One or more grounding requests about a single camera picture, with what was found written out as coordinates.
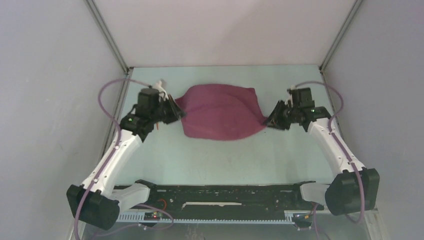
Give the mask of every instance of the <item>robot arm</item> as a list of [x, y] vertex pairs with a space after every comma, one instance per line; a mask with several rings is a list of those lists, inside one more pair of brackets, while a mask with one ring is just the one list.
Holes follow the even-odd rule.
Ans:
[[71, 185], [66, 196], [75, 217], [82, 195], [89, 189], [83, 203], [79, 219], [98, 228], [108, 230], [116, 222], [120, 213], [148, 200], [150, 188], [141, 183], [114, 190], [116, 179], [158, 122], [170, 124], [186, 114], [177, 106], [173, 98], [162, 88], [160, 81], [155, 86], [143, 88], [132, 110], [120, 122], [120, 140], [115, 135], [112, 144], [97, 167], [80, 186]]
[[305, 132], [318, 143], [334, 177], [330, 185], [317, 182], [301, 184], [302, 199], [325, 205], [336, 216], [359, 212], [361, 186], [355, 173], [356, 168], [363, 185], [365, 210], [373, 209], [380, 182], [378, 172], [367, 169], [353, 155], [334, 124], [329, 125], [331, 116], [326, 108], [315, 107], [310, 88], [287, 91], [290, 94], [289, 100], [280, 100], [264, 124], [279, 130], [289, 130], [294, 123], [303, 126]]

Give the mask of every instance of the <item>gray wall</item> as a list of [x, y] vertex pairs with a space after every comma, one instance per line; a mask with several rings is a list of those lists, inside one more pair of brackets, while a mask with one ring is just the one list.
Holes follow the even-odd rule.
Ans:
[[0, 23], [0, 239], [66, 239], [66, 190], [109, 129], [97, 92], [123, 71], [82, 0], [1, 1]]
[[423, 0], [364, 1], [326, 70], [345, 97], [346, 142], [381, 175], [377, 207], [394, 240], [424, 235], [423, 10]]

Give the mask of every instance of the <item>light blue tabletop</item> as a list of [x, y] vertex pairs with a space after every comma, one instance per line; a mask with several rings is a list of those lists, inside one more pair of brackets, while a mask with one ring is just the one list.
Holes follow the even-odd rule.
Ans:
[[[135, 68], [132, 79], [154, 84], [167, 82], [174, 98], [198, 84], [230, 84], [255, 88], [259, 106], [268, 116], [278, 100], [287, 98], [286, 89], [304, 81], [320, 81], [316, 65], [200, 66]], [[131, 83], [123, 114], [137, 103], [142, 86]], [[321, 85], [308, 86], [316, 106], [330, 113], [331, 104]], [[331, 183], [332, 173], [318, 144], [301, 126], [289, 131], [265, 128], [237, 141], [189, 138], [182, 124], [160, 124], [150, 133], [120, 173], [117, 184], [138, 179], [155, 184], [184, 185], [265, 185], [293, 184], [315, 180]]]

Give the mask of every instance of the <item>folded cloth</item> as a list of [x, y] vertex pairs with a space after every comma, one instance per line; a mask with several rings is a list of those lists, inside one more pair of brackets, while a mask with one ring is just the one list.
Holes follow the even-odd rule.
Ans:
[[187, 113], [181, 122], [191, 138], [239, 140], [266, 127], [254, 88], [195, 85], [175, 101]]

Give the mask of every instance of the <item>red wire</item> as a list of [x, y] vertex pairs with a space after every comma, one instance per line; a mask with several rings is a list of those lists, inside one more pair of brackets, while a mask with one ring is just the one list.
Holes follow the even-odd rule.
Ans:
[[159, 199], [157, 201], [158, 202], [162, 201], [165, 204], [165, 206], [163, 206], [163, 208], [162, 208], [162, 211], [164, 211], [165, 209], [167, 209], [167, 201], [165, 201], [165, 199], [161, 198], [161, 199]]

